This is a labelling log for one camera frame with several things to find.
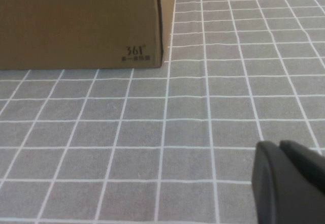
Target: cardboard box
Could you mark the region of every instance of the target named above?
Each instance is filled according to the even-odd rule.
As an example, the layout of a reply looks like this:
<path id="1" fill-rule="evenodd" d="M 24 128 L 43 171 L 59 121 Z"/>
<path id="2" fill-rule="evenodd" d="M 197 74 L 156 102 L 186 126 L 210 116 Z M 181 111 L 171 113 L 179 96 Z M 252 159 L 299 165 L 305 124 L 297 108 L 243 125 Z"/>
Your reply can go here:
<path id="1" fill-rule="evenodd" d="M 157 68 L 174 0 L 0 0 L 0 69 Z"/>

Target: black plastic object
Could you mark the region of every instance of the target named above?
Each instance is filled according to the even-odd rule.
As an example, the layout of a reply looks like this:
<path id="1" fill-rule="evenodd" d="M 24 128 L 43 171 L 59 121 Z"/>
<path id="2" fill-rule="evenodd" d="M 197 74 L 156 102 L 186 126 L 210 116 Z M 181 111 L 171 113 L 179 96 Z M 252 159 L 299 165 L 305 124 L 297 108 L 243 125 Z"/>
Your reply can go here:
<path id="1" fill-rule="evenodd" d="M 325 224 L 325 158 L 296 142 L 259 142 L 252 187 L 259 224 Z"/>

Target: gray cutting mat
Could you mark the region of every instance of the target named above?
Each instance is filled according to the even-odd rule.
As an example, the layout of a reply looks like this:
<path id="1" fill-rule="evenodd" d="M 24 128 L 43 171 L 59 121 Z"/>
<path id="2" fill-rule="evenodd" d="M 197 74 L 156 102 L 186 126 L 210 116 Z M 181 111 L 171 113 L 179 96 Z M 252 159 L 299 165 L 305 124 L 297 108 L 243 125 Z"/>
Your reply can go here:
<path id="1" fill-rule="evenodd" d="M 253 224 L 256 142 L 325 150 L 325 0 L 176 1 L 161 69 L 0 72 L 0 223 Z"/>

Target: gray surface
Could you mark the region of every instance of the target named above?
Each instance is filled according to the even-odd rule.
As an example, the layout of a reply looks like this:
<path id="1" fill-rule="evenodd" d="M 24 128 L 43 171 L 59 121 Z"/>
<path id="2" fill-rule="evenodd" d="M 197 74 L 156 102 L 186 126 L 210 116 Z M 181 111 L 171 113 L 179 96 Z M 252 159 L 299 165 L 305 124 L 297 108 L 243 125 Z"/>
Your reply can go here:
<path id="1" fill-rule="evenodd" d="M 256 142 L 325 153 L 325 0 L 176 1 L 161 69 L 0 71 L 0 223 L 255 224 Z"/>

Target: black object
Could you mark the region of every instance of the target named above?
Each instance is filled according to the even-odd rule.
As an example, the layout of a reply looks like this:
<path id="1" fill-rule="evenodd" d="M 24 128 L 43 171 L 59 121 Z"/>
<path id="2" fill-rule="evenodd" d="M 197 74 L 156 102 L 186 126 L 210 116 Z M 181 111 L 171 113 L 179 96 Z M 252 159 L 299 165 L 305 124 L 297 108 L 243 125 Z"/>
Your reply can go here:
<path id="1" fill-rule="evenodd" d="M 252 187 L 259 224 L 325 224 L 325 158 L 308 148 L 259 142 Z"/>

